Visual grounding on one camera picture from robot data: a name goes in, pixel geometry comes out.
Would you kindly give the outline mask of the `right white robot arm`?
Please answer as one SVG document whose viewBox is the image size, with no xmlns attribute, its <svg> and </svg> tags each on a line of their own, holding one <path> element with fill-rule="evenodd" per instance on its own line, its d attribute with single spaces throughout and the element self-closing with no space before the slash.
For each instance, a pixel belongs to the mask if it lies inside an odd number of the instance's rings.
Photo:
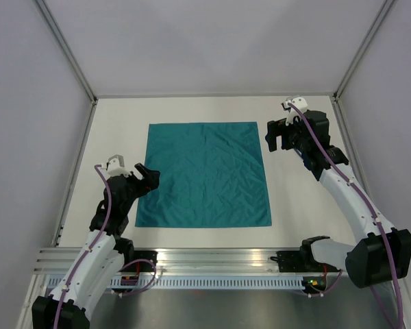
<svg viewBox="0 0 411 329">
<path fill-rule="evenodd" d="M 295 150 L 317 182 L 334 198 L 355 237 L 355 245 L 328 236 L 303 240 L 299 263 L 314 271 L 322 264 L 346 271 L 358 288 L 404 278 L 411 260 L 411 233 L 398 230 L 370 201 L 343 151 L 330 143 L 329 120 L 321 111 L 306 111 L 287 124 L 269 121 L 269 151 Z"/>
</svg>

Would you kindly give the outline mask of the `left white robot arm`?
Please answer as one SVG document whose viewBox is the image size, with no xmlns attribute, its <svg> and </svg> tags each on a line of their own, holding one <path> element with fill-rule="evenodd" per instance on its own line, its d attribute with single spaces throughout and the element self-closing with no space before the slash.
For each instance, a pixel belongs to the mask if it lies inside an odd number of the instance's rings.
<svg viewBox="0 0 411 329">
<path fill-rule="evenodd" d="M 111 279 L 138 263 L 133 242 L 122 234 L 134 202 L 159 187 L 160 172 L 141 163 L 134 167 L 139 178 L 125 168 L 120 156 L 94 166 L 104 184 L 103 199 L 66 275 L 48 296 L 39 296 L 32 304 L 33 328 L 89 328 Z"/>
</svg>

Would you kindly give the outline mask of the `teal cloth napkin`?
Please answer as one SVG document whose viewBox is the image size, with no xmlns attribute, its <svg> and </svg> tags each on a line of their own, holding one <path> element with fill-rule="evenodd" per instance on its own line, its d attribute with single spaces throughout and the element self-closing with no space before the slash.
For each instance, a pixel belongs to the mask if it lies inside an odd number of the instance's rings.
<svg viewBox="0 0 411 329">
<path fill-rule="evenodd" d="M 151 124 L 145 166 L 160 185 L 138 202 L 139 228 L 272 224 L 255 122 Z"/>
</svg>

